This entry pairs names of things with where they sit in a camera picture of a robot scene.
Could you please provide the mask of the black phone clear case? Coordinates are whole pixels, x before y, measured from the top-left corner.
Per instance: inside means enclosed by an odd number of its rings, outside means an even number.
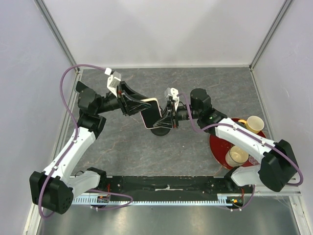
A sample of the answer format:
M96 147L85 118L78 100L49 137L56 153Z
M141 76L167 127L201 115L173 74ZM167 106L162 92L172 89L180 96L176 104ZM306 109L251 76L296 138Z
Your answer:
M78 81L76 83L76 87L75 90L77 93L81 93L84 89L88 89L89 87L87 85L85 85L84 83L82 83L81 81Z

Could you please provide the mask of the black phone pink case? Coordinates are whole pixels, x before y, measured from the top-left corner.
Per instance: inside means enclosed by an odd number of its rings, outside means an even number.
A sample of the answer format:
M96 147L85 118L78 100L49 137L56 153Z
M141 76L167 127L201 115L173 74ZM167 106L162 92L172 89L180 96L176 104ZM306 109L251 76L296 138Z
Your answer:
M147 98L141 101L149 103L150 108L140 112L144 126L146 129L155 129L154 124L162 117L161 109L157 98Z

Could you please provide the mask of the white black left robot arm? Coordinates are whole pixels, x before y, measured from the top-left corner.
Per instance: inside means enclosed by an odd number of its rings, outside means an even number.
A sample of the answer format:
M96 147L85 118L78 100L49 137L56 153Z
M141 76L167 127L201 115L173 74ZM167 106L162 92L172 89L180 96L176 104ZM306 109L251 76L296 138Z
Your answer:
M58 156L42 172L35 171L29 178L32 201L38 205L41 217L45 217L43 209L64 214L74 198L90 189L106 190L108 184L102 170L91 168L76 179L70 177L82 155L103 131L106 118L102 113L120 109L124 115L131 116L151 107L144 102L146 96L132 90L124 81L114 90L101 96L77 82L79 118L73 121L74 132Z

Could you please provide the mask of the black round base mount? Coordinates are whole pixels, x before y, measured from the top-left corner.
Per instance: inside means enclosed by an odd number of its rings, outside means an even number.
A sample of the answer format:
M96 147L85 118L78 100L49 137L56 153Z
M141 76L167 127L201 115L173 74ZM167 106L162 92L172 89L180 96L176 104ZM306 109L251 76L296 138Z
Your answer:
M162 137L166 136L171 129L170 128L164 128L164 127L159 127L159 128L154 128L150 130L154 135Z

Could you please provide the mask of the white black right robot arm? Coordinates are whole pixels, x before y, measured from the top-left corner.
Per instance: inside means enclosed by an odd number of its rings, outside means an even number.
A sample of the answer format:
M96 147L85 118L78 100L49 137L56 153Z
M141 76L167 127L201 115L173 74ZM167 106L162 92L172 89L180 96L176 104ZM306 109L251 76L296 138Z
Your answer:
M217 111L212 107L205 89L193 89L190 98L186 98L182 106L179 105L180 96L186 97L175 88L167 88L167 108L154 127L174 129L179 121L189 120L195 132L207 132L228 141L258 162L258 165L239 166L231 170L224 180L228 192L234 193L243 186L258 184L280 192L284 186L297 187L303 183L303 174L287 141L261 137Z

